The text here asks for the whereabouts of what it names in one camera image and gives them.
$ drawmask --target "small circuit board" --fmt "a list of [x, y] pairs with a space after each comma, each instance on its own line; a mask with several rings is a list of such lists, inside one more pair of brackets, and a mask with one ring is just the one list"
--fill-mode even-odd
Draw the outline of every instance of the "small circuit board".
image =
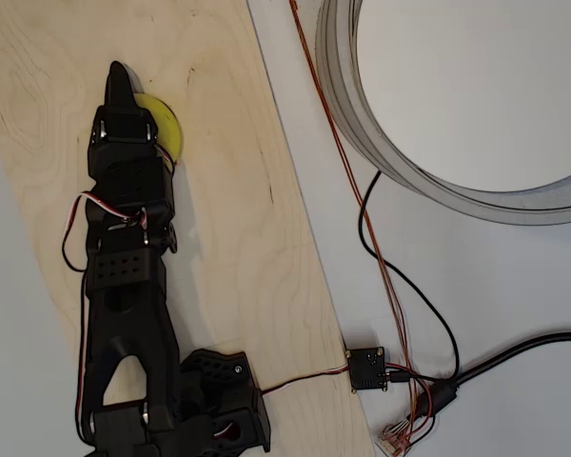
[[387, 390], [384, 349], [351, 349], [345, 353], [353, 391], [380, 388]]

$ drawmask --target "black cable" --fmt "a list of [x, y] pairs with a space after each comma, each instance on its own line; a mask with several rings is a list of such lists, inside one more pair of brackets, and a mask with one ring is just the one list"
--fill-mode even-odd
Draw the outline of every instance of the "black cable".
[[460, 386], [467, 381], [474, 379], [476, 376], [480, 376], [481, 374], [486, 373], [491, 368], [502, 364], [503, 362], [517, 356], [518, 354], [527, 352], [529, 349], [567, 341], [571, 341], [571, 331], [552, 333], [550, 335], [538, 336], [536, 338], [531, 338], [530, 340], [523, 341], [522, 343], [519, 343], [512, 348], [508, 348], [500, 352], [487, 361], [462, 372], [459, 376], [457, 376], [457, 386]]
[[68, 240], [68, 236], [69, 236], [69, 231], [72, 230], [72, 226], [73, 224], [71, 224], [68, 229], [66, 230], [66, 233], [64, 233], [64, 239], [61, 243], [61, 255], [64, 256], [64, 260], [66, 261], [66, 265], [68, 266], [69, 269], [71, 269], [72, 271], [76, 271], [77, 273], [84, 273], [85, 270], [75, 267], [68, 258], [68, 255], [66, 254], [66, 241]]
[[431, 424], [429, 425], [429, 428], [425, 431], [425, 433], [423, 435], [421, 435], [419, 438], [417, 438], [415, 441], [413, 441], [412, 443], [410, 443], [410, 446], [413, 447], [415, 446], [417, 443], [419, 443], [423, 438], [425, 438], [429, 433], [431, 433], [431, 430], [434, 429], [434, 426], [436, 426], [436, 416], [431, 416]]
[[78, 374], [76, 376], [76, 403], [74, 405], [74, 422], [76, 423], [76, 433], [80, 441], [86, 445], [91, 443], [85, 439], [80, 428], [80, 418], [78, 417], [78, 410], [81, 402], [81, 374], [83, 372], [83, 365], [85, 363], [85, 283], [87, 281], [87, 272], [83, 270], [83, 279], [80, 283], [80, 343], [78, 347]]
[[[379, 181], [381, 174], [382, 173], [380, 171], [377, 171], [377, 174], [374, 175], [374, 178], [372, 179], [370, 186], [368, 186], [368, 190], [365, 192], [364, 200], [362, 201], [362, 206], [360, 207], [360, 215], [358, 217], [358, 233], [360, 235], [360, 241], [364, 245], [365, 250], [375, 259], [378, 259], [378, 256], [377, 256], [376, 252], [374, 250], [372, 250], [372, 248], [368, 245], [368, 243], [365, 240], [365, 236], [364, 236], [364, 214], [365, 214], [365, 208], [368, 205], [368, 200], [370, 199], [370, 194], [372, 193], [374, 186], [377, 184], [377, 181]], [[391, 268], [398, 276], [400, 276], [402, 279], [404, 279], [404, 281], [409, 286], [411, 286], [413, 288], [413, 290], [415, 292], [417, 292], [417, 294], [419, 294], [419, 296], [425, 302], [425, 304], [429, 307], [429, 309], [431, 309], [431, 311], [436, 315], [436, 317], [438, 318], [440, 323], [444, 326], [446, 333], [448, 333], [448, 337], [450, 338], [450, 342], [452, 343], [452, 346], [453, 346], [453, 352], [455, 353], [455, 369], [453, 370], [453, 374], [450, 375], [448, 378], [445, 378], [445, 379], [434, 378], [432, 376], [423, 376], [421, 374], [414, 376], [414, 377], [419, 378], [419, 379], [425, 379], [425, 381], [432, 381], [432, 382], [454, 381], [455, 379], [457, 379], [457, 375], [459, 374], [459, 370], [461, 368], [461, 359], [459, 356], [459, 346], [457, 346], [457, 340], [455, 339], [455, 335], [453, 334], [452, 330], [450, 329], [450, 327], [448, 326], [448, 324], [446, 323], [446, 321], [444, 320], [444, 318], [442, 317], [440, 312], [436, 309], [436, 307], [434, 307], [431, 304], [429, 299], [417, 287], [417, 285], [412, 282], [412, 280], [410, 280], [399, 268], [397, 268], [392, 263], [387, 262], [384, 258], [382, 258], [381, 260], [383, 261], [383, 263], [388, 268]]]

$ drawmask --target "cable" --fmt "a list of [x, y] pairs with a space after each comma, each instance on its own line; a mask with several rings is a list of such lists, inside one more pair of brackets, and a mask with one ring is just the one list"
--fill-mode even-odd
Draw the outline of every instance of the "cable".
[[69, 233], [72, 230], [72, 226], [74, 225], [74, 219], [76, 218], [76, 210], [78, 209], [78, 204], [80, 203], [82, 198], [90, 200], [95, 205], [97, 205], [99, 208], [103, 209], [105, 212], [112, 214], [113, 216], [121, 218], [124, 222], [137, 221], [137, 223], [140, 226], [145, 227], [146, 223], [147, 223], [147, 218], [148, 218], [146, 211], [144, 209], [139, 211], [137, 214], [131, 216], [129, 214], [125, 214], [125, 213], [119, 211], [118, 209], [111, 207], [110, 205], [108, 205], [107, 203], [105, 203], [104, 201], [102, 201], [101, 199], [96, 197], [95, 195], [93, 195], [91, 192], [84, 191], [84, 192], [81, 192], [80, 194], [78, 194], [76, 196], [76, 198], [74, 199], [74, 203], [72, 203], [72, 206], [69, 210], [68, 219], [66, 220], [66, 226], [64, 228], [64, 237], [63, 237], [62, 243], [61, 243], [61, 254], [64, 257], [64, 260], [66, 261], [66, 265], [68, 265], [69, 269], [71, 269], [72, 271], [76, 271], [78, 273], [84, 272], [85, 269], [75, 267], [71, 263], [71, 261], [68, 258], [68, 255], [66, 254], [66, 242], [68, 240]]
[[223, 436], [225, 436], [228, 431], [235, 425], [234, 422], [229, 422], [228, 425], [226, 427], [224, 427], [222, 430], [217, 431], [213, 434], [214, 438], [222, 438]]
[[282, 389], [288, 387], [289, 385], [291, 385], [292, 383], [295, 383], [297, 381], [303, 381], [305, 379], [317, 378], [319, 376], [334, 376], [336, 374], [344, 373], [348, 370], [349, 370], [349, 366], [343, 365], [342, 367], [327, 369], [325, 371], [320, 371], [320, 372], [313, 373], [313, 374], [307, 374], [306, 376], [300, 376], [298, 378], [294, 378], [294, 379], [290, 379], [289, 381], [285, 381], [284, 383], [281, 383], [275, 387], [267, 388], [267, 389], [263, 390], [261, 393], [263, 394], [263, 396], [268, 395], [269, 393], [276, 392], [277, 390], [282, 390]]
[[[345, 168], [345, 173], [346, 173], [347, 179], [349, 181], [349, 185], [351, 186], [351, 189], [353, 190], [353, 194], [354, 194], [358, 204], [361, 205], [362, 204], [362, 195], [360, 194], [360, 189], [357, 185], [355, 175], [353, 174], [353, 170], [351, 169], [351, 165], [349, 164], [349, 159], [346, 155], [345, 148], [343, 147], [343, 143], [341, 142], [341, 138], [339, 137], [339, 133], [336, 130], [336, 125], [335, 125], [334, 120], [332, 118], [332, 114], [330, 113], [330, 108], [327, 104], [327, 101], [325, 100], [325, 95], [324, 95], [324, 92], [322, 90], [321, 83], [320, 83], [319, 78], [317, 76], [315, 66], [313, 65], [313, 59], [312, 59], [311, 53], [308, 49], [308, 44], [307, 44], [306, 38], [305, 38], [305, 32], [303, 31], [303, 26], [301, 25], [301, 21], [300, 21], [300, 18], [298, 16], [298, 11], [297, 11], [298, 5], [296, 4], [296, 0], [289, 0], [289, 5], [290, 5], [291, 12], [292, 12], [292, 17], [294, 19], [294, 23], [296, 24], [296, 30], [298, 31], [298, 36], [299, 36], [299, 39], [301, 42], [301, 46], [303, 47], [303, 52], [305, 53], [306, 63], [308, 65], [308, 69], [311, 73], [311, 77], [313, 78], [313, 84], [315, 85], [315, 90], [317, 91], [317, 94], [320, 98], [320, 101], [322, 102], [322, 107], [324, 109], [325, 118], [326, 118], [326, 121], [330, 127], [330, 131], [332, 132], [332, 137], [334, 138], [334, 143], [335, 143], [336, 148], [337, 148], [339, 155], [341, 157], [341, 161], [343, 162], [343, 167]], [[412, 368], [412, 363], [410, 360], [410, 352], [408, 349], [407, 331], [406, 331], [406, 324], [405, 324], [405, 319], [404, 319], [404, 311], [402, 309], [402, 305], [400, 303], [398, 295], [395, 291], [395, 288], [394, 288], [393, 283], [391, 281], [391, 278], [389, 276], [389, 271], [387, 270], [384, 263], [381, 260], [379, 260], [379, 259], [383, 259], [383, 256], [381, 255], [381, 249], [379, 248], [379, 244], [378, 244], [376, 237], [374, 235], [374, 230], [372, 228], [370, 216], [367, 214], [366, 211], [364, 211], [364, 219], [365, 219], [366, 226], [368, 228], [368, 234], [370, 236], [370, 240], [372, 241], [372, 246], [374, 247], [374, 251], [377, 253], [377, 263], [379, 265], [379, 270], [381, 271], [381, 277], [382, 277], [383, 282], [384, 282], [384, 288], [385, 288], [385, 292], [387, 294], [387, 300], [389, 301], [389, 305], [391, 306], [393, 317], [394, 317], [394, 320], [396, 322], [398, 337], [400, 339], [400, 343], [402, 345], [402, 350], [404, 353], [405, 365], [408, 368]], [[414, 419], [414, 411], [416, 408], [415, 403], [417, 401], [417, 385], [415, 383], [412, 383], [412, 384], [409, 383], [408, 384], [408, 392], [409, 392], [409, 400], [410, 400], [410, 410], [411, 410], [411, 413], [412, 413], [413, 419]]]
[[429, 425], [429, 428], [424, 432], [423, 435], [421, 435], [419, 438], [417, 438], [416, 440], [414, 440], [413, 442], [410, 443], [410, 446], [413, 447], [415, 446], [417, 443], [419, 443], [423, 438], [426, 438], [427, 435], [429, 433], [431, 433], [431, 430], [433, 430], [434, 426], [436, 426], [436, 416], [431, 416], [431, 424]]
[[[382, 173], [380, 171], [377, 171], [377, 173], [374, 175], [374, 178], [372, 178], [372, 181], [370, 182], [370, 186], [368, 186], [368, 190], [365, 192], [364, 200], [362, 201], [362, 205], [360, 206], [360, 215], [358, 217], [358, 233], [360, 235], [360, 241], [362, 242], [362, 245], [364, 245], [365, 250], [375, 259], [378, 259], [378, 256], [377, 256], [376, 252], [374, 250], [372, 250], [372, 248], [370, 248], [370, 246], [366, 242], [365, 236], [364, 236], [364, 214], [365, 214], [365, 209], [368, 205], [368, 200], [370, 199], [370, 194], [372, 193], [374, 186], [379, 181], [381, 174]], [[421, 297], [421, 299], [425, 302], [425, 304], [429, 307], [429, 309], [431, 309], [431, 311], [435, 314], [435, 316], [438, 318], [440, 323], [443, 325], [444, 329], [446, 330], [446, 333], [448, 333], [448, 337], [450, 338], [450, 342], [451, 342], [452, 347], [453, 347], [453, 352], [455, 353], [455, 369], [453, 370], [453, 374], [451, 374], [445, 380], [446, 381], [454, 381], [457, 378], [457, 375], [459, 374], [459, 370], [461, 369], [461, 358], [459, 355], [459, 346], [457, 345], [457, 340], [456, 340], [455, 335], [453, 334], [452, 330], [450, 329], [450, 326], [446, 323], [446, 321], [444, 320], [444, 318], [442, 317], [440, 312], [436, 309], [436, 307], [434, 307], [432, 305], [432, 303], [425, 296], [425, 294], [417, 287], [417, 285], [415, 283], [412, 282], [411, 279], [408, 278], [408, 276], [406, 276], [399, 268], [397, 268], [395, 265], [393, 265], [392, 263], [385, 260], [383, 257], [381, 258], [381, 260], [383, 261], [383, 263], [387, 267], [391, 268], [409, 286], [411, 286], [415, 292], [417, 292], [417, 294]], [[425, 379], [425, 381], [433, 381], [433, 382], [444, 380], [444, 379], [435, 378], [432, 376], [423, 376], [421, 374], [417, 374], [414, 377], [417, 379]]]
[[85, 284], [87, 283], [87, 272], [83, 271], [83, 279], [80, 286], [80, 343], [78, 347], [78, 376], [76, 383], [76, 404], [74, 407], [74, 422], [76, 423], [76, 433], [78, 438], [83, 443], [90, 445], [90, 442], [85, 439], [80, 427], [80, 407], [83, 397], [83, 369], [85, 366]]
[[523, 352], [527, 352], [530, 349], [538, 348], [539, 346], [551, 345], [553, 343], [563, 343], [571, 341], [571, 331], [564, 331], [559, 333], [552, 333], [550, 335], [538, 336], [536, 338], [531, 338], [530, 340], [523, 341], [512, 348], [508, 348], [499, 354], [491, 357], [485, 362], [482, 362], [475, 367], [465, 370], [459, 376], [457, 376], [457, 386], [461, 386], [467, 381], [486, 373], [488, 370], [502, 364], [503, 362], [515, 357]]

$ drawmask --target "white table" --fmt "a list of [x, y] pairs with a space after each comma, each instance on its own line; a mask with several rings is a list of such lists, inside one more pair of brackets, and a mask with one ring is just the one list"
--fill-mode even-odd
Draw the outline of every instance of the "white table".
[[[399, 356], [376, 262], [357, 235], [358, 207], [308, 74], [286, 0], [249, 0], [337, 317], [350, 348]], [[312, 33], [320, 0], [299, 2]], [[314, 48], [313, 35], [309, 45]], [[356, 152], [365, 189], [374, 169]], [[369, 205], [389, 260], [443, 312], [463, 364], [547, 330], [571, 329], [571, 225], [500, 226], [458, 214], [382, 178]], [[451, 368], [448, 338], [402, 281], [397, 289], [421, 371]], [[371, 428], [405, 408], [405, 387], [361, 393]], [[470, 382], [439, 416], [420, 456], [571, 454], [571, 344], [529, 352]]]

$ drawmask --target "wooden board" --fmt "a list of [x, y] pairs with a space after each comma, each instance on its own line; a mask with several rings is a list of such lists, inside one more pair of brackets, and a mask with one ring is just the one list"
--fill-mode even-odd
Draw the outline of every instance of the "wooden board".
[[[90, 124], [112, 60], [166, 101], [184, 132], [174, 177], [180, 250], [164, 257], [182, 354], [244, 350], [261, 387], [343, 364], [246, 2], [4, 0], [0, 154], [72, 357], [80, 276], [60, 243], [69, 205], [92, 185]], [[81, 216], [69, 242], [79, 266]], [[108, 401], [139, 395], [144, 385], [130, 374], [119, 369]], [[271, 455], [373, 455], [346, 376], [294, 385], [267, 408]]]

